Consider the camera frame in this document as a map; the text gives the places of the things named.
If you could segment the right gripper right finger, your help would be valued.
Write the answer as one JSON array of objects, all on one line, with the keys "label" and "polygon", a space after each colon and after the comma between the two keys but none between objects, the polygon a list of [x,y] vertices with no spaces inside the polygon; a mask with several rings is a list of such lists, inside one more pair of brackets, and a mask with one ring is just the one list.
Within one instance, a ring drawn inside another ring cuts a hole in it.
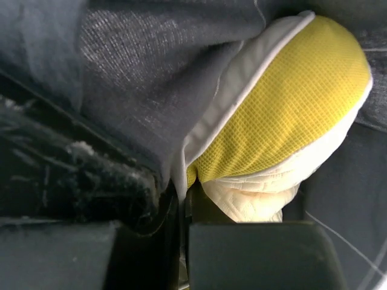
[{"label": "right gripper right finger", "polygon": [[187,271],[187,289],[192,289],[190,277],[190,227],[194,224],[234,224],[219,207],[205,194],[202,187],[190,187],[185,203],[185,261]]}]

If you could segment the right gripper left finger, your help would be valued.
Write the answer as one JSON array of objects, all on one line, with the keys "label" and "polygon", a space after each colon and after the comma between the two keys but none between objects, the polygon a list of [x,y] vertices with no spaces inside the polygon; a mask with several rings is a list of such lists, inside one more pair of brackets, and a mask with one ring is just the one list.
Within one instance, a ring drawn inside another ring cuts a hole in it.
[{"label": "right gripper left finger", "polygon": [[172,184],[1,77],[2,289],[177,289],[179,237]]}]

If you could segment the white pillow yellow edge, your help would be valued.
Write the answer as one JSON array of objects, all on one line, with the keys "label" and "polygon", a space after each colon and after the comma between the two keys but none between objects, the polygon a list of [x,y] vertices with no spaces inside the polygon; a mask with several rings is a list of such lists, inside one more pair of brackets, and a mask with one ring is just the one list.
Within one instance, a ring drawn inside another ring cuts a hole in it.
[{"label": "white pillow yellow edge", "polygon": [[303,11],[244,42],[172,168],[235,222],[281,222],[302,181],[342,144],[372,88],[356,38]]}]

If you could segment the dark grey checked pillowcase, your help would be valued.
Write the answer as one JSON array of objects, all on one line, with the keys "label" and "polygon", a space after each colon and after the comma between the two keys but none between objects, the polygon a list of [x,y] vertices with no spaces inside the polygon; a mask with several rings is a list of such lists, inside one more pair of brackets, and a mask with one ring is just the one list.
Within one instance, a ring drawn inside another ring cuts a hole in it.
[{"label": "dark grey checked pillowcase", "polygon": [[190,227],[192,289],[386,288],[385,1],[2,1],[1,77],[171,177],[183,141],[241,45],[312,11],[358,41],[372,88],[342,144],[282,210],[281,222]]}]

